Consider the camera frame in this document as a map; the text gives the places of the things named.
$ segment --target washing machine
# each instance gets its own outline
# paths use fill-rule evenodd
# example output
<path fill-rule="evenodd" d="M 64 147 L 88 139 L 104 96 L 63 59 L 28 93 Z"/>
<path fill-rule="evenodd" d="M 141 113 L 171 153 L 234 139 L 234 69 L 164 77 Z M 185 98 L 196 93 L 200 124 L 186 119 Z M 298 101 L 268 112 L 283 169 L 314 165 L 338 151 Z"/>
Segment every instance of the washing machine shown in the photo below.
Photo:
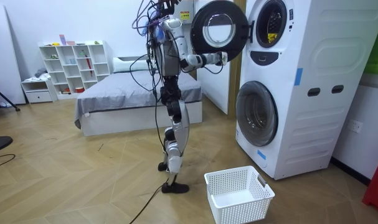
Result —
<path fill-rule="evenodd" d="M 378 0 L 211 1 L 197 53 L 242 51 L 236 140 L 274 179 L 328 166 L 378 33 Z"/>

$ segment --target white bookshelf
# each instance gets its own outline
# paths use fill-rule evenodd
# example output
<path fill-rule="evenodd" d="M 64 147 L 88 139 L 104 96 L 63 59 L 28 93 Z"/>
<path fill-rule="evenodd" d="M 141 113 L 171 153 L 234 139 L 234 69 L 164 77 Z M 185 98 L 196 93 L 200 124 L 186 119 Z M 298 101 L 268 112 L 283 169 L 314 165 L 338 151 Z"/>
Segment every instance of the white bookshelf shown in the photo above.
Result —
<path fill-rule="evenodd" d="M 38 43 L 57 98 L 59 100 L 76 98 L 79 93 L 76 88 L 85 90 L 102 81 L 111 72 L 111 58 L 107 54 L 106 43 L 98 40 L 83 41 L 85 45 L 46 46 L 51 42 Z M 69 88 L 71 94 L 61 94 Z"/>

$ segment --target door frame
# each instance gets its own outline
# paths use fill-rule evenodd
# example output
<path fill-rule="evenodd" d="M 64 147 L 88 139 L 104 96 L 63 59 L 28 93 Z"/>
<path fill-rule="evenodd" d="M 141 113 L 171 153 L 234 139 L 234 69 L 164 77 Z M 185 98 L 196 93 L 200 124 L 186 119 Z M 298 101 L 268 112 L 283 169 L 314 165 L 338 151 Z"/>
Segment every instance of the door frame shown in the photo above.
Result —
<path fill-rule="evenodd" d="M 245 14 L 246 0 L 234 0 Z M 230 61 L 228 119 L 236 119 L 236 101 L 240 90 L 242 52 Z"/>

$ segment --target robot leg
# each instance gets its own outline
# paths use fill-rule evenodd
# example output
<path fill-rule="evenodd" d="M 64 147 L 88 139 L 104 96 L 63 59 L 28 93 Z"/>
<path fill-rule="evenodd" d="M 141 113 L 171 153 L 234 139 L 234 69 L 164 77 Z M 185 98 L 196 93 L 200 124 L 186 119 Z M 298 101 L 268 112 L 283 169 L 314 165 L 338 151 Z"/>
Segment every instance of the robot leg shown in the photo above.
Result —
<path fill-rule="evenodd" d="M 164 161 L 158 167 L 160 170 L 161 164 L 165 165 L 166 162 L 169 179 L 161 190 L 163 193 L 186 193 L 189 191 L 189 186 L 176 183 L 176 176 L 182 166 L 184 149 L 189 139 L 189 115 L 182 100 L 172 102 L 171 108 L 168 108 L 168 113 L 172 114 L 172 127 L 165 131 Z"/>

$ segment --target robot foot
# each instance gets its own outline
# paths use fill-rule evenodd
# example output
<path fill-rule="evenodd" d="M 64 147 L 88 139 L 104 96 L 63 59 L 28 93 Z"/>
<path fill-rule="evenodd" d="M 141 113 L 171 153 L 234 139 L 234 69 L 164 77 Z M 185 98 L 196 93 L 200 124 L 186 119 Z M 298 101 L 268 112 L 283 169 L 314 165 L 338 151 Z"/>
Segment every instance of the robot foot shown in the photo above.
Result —
<path fill-rule="evenodd" d="M 187 184 L 178 184 L 174 182 L 171 185 L 168 185 L 167 183 L 163 184 L 161 187 L 161 191 L 166 193 L 175 193 L 175 194 L 183 194 L 189 191 L 189 186 Z"/>
<path fill-rule="evenodd" d="M 168 165 L 165 164 L 164 162 L 160 162 L 158 164 L 158 171 L 165 171 L 168 168 Z"/>

